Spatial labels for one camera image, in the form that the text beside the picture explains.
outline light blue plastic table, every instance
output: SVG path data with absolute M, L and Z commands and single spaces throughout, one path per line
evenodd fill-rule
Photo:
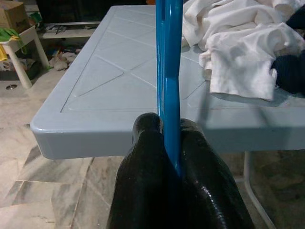
M 128 152 L 134 120 L 157 112 L 155 33 L 154 6 L 109 10 L 31 123 L 45 157 Z M 199 123 L 216 152 L 305 148 L 305 99 L 280 89 L 273 102 L 209 94 L 201 52 L 182 48 L 181 117 Z M 243 181 L 268 223 L 250 187 L 250 162 L 246 153 Z

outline marble floor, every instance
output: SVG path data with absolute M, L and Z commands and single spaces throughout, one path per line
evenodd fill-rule
M 29 123 L 64 72 L 50 70 L 29 90 L 0 81 L 0 228 L 105 228 L 117 157 L 48 160 Z M 10 83 L 14 90 L 5 90 Z M 241 153 L 221 155 L 241 175 Z M 252 185 L 277 228 L 305 228 L 305 151 L 254 152 Z M 243 185 L 240 192 L 258 229 L 266 228 Z

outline table leg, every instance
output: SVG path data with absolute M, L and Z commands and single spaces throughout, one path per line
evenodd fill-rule
M 13 65 L 15 67 L 16 73 L 20 79 L 22 86 L 25 89 L 29 89 L 30 87 L 32 87 L 32 83 L 31 83 L 27 73 L 23 69 L 21 63 L 19 62 L 18 57 L 16 56 L 15 52 L 10 47 L 8 47 L 5 51 L 10 56 L 10 58 L 13 62 Z
M 251 152 L 245 151 L 244 153 L 244 186 L 246 191 L 252 200 L 254 206 L 256 207 L 258 213 L 263 218 L 264 222 L 266 223 L 269 229 L 275 229 L 275 226 L 269 216 L 267 215 L 265 209 L 261 205 L 261 203 L 256 198 L 254 192 L 252 191 L 251 184 L 250 184 L 250 169 L 251 169 Z
M 41 60 L 42 66 L 45 67 L 45 68 L 48 67 L 49 66 L 49 61 L 48 61 L 48 58 L 46 56 L 46 53 L 43 50 L 43 47 L 41 45 L 41 42 L 39 40 L 39 37 L 38 37 L 36 31 L 35 31 L 35 34 L 34 34 L 34 42 L 35 42 L 37 52 L 38 52 L 39 58 Z

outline blue plastic object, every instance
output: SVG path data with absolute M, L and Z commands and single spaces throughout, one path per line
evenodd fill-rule
M 156 1 L 158 113 L 163 120 L 166 152 L 179 175 L 182 14 L 183 0 Z

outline television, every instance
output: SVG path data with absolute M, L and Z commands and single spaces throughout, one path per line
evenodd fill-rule
M 144 5 L 145 0 L 36 0 L 46 25 L 98 24 L 113 5 Z

